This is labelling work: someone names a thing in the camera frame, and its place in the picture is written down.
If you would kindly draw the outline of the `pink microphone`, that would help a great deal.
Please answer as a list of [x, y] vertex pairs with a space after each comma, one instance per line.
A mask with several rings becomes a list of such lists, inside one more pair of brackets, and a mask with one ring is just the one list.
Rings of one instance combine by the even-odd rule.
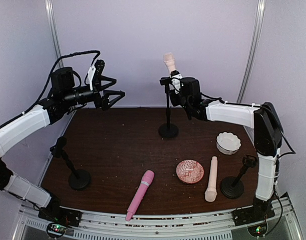
[[136, 213], [148, 187], [150, 186], [150, 184], [152, 183], [152, 181], [154, 180], [154, 176], [155, 173], [151, 170], [147, 170], [142, 178], [141, 178], [141, 182], [137, 188], [137, 191], [127, 209], [127, 213], [125, 216], [125, 221], [130, 221], [133, 217], [133, 215]]

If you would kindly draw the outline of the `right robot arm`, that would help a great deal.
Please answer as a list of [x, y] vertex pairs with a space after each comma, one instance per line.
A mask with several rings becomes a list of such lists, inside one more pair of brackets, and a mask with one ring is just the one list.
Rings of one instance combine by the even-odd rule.
[[242, 105], [203, 95], [199, 81], [193, 77], [171, 77], [170, 98], [173, 106], [184, 108], [187, 117], [201, 121], [225, 122], [246, 126], [254, 131], [254, 142], [259, 160], [258, 182], [253, 199], [254, 212], [264, 214], [273, 196], [279, 173], [279, 157], [283, 129], [274, 106]]

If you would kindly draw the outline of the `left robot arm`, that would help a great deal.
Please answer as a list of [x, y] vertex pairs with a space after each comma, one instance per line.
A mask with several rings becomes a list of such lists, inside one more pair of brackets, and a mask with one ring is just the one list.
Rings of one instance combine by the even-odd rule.
[[91, 65], [89, 84], [75, 86], [78, 74], [71, 67], [57, 69], [50, 74], [49, 96], [37, 101], [27, 113], [0, 127], [0, 191], [7, 191], [40, 208], [46, 208], [53, 196], [7, 168], [2, 157], [16, 144], [34, 132], [59, 121], [73, 107], [93, 102], [96, 108], [108, 110], [125, 96], [123, 91], [110, 90], [116, 79], [102, 75], [101, 65]]

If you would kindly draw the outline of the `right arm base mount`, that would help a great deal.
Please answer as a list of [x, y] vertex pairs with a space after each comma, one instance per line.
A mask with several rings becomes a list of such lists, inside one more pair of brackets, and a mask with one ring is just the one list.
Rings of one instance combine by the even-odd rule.
[[235, 226], [247, 226], [247, 231], [252, 237], [260, 238], [268, 233], [267, 220], [274, 217], [273, 210], [269, 210], [267, 213], [255, 214], [254, 207], [241, 208], [238, 207], [232, 212], [232, 217]]

